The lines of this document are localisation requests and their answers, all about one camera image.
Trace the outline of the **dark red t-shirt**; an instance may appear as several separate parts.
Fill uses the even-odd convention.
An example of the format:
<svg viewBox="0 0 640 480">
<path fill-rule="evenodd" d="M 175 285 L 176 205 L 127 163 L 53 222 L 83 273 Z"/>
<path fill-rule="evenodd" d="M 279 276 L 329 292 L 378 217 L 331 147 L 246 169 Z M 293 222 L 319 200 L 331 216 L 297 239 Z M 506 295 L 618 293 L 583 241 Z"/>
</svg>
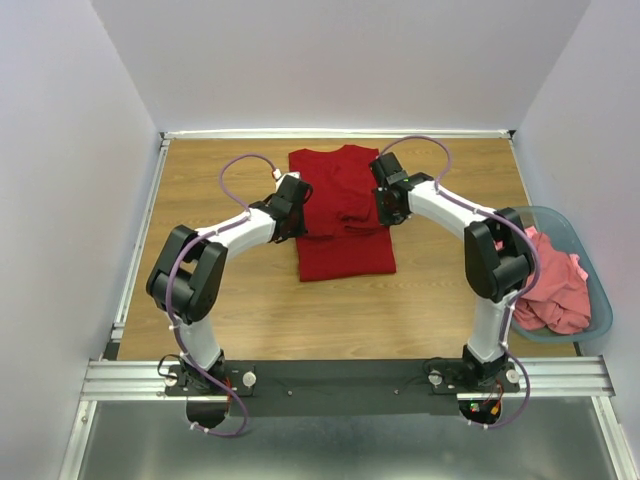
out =
<svg viewBox="0 0 640 480">
<path fill-rule="evenodd" d="M 307 233 L 296 239 L 299 280 L 326 281 L 396 272 L 389 229 L 379 223 L 369 164 L 377 149 L 344 145 L 335 151 L 300 149 L 289 169 L 313 187 L 304 206 Z"/>
</svg>

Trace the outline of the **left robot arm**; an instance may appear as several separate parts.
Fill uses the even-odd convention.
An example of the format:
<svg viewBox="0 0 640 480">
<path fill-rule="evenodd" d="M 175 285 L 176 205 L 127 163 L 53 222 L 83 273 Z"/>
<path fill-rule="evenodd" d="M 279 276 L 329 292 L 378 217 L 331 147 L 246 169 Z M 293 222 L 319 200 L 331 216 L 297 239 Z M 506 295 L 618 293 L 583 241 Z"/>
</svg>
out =
<svg viewBox="0 0 640 480">
<path fill-rule="evenodd" d="M 227 262 L 251 248 L 306 234 L 304 207 L 312 195 L 313 187 L 297 172 L 286 173 L 274 193 L 241 214 L 213 226 L 179 225 L 170 232 L 146 292 L 167 314 L 180 358 L 190 367 L 187 382 L 197 393 L 231 390 L 210 321 Z"/>
</svg>

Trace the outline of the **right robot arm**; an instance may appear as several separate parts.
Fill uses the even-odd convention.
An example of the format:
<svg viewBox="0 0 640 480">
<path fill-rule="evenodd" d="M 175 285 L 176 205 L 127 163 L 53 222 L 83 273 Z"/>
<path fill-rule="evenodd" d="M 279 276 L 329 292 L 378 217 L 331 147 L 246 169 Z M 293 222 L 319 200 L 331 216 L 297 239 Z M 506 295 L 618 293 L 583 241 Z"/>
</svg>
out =
<svg viewBox="0 0 640 480">
<path fill-rule="evenodd" d="M 391 152 L 379 155 L 369 169 L 381 225 L 418 215 L 462 241 L 465 278 L 476 295 L 472 333 L 459 359 L 429 360 L 427 372 L 436 393 L 485 390 L 509 368 L 508 328 L 517 298 L 536 273 L 536 251 L 518 212 L 488 209 L 425 173 L 410 175 Z"/>
</svg>

